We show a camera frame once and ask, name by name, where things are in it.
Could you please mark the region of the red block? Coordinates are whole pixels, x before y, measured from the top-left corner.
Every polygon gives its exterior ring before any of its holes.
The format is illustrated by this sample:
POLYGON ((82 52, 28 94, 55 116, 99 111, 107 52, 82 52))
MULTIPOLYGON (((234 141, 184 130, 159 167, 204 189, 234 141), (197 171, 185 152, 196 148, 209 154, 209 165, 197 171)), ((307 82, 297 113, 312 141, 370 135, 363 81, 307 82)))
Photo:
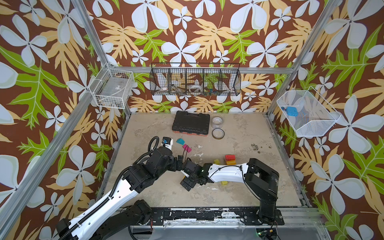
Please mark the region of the red block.
POLYGON ((235 155, 225 155, 225 160, 226 160, 226 162, 228 162, 228 161, 235 161, 236 160, 236 156, 235 155))

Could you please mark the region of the orange supermarket block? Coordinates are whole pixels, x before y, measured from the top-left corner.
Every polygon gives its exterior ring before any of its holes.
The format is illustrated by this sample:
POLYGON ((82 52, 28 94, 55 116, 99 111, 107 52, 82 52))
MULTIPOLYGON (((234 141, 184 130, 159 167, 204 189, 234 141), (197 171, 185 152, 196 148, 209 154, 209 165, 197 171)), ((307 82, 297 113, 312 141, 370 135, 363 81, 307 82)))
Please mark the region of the orange supermarket block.
POLYGON ((226 165, 236 165, 236 160, 226 160, 226 165))

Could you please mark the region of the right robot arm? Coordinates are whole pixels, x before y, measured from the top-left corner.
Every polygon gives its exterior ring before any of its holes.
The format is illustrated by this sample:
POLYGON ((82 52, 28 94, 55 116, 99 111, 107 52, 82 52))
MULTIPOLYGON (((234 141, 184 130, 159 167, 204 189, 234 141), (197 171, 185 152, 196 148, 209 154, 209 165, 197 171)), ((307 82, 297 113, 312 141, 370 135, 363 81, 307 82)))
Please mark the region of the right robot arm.
POLYGON ((279 173, 258 159, 251 158, 240 165, 217 165, 206 163, 203 166, 186 160, 180 168, 185 175, 181 185, 190 191, 195 185, 216 182, 243 183, 259 202, 257 219, 260 224, 272 225, 276 220, 279 173))

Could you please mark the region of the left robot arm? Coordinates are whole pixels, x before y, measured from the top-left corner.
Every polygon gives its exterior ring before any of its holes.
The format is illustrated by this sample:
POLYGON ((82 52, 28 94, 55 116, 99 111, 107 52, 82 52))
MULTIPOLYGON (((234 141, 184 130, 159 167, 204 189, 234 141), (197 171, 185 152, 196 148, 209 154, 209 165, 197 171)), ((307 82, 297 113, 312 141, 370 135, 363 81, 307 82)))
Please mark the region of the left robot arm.
POLYGON ((167 171, 180 171, 184 156, 174 156, 164 146, 142 154, 118 175, 112 189, 94 205, 69 221, 60 221, 61 240, 89 240, 102 224, 122 205, 152 186, 167 171))

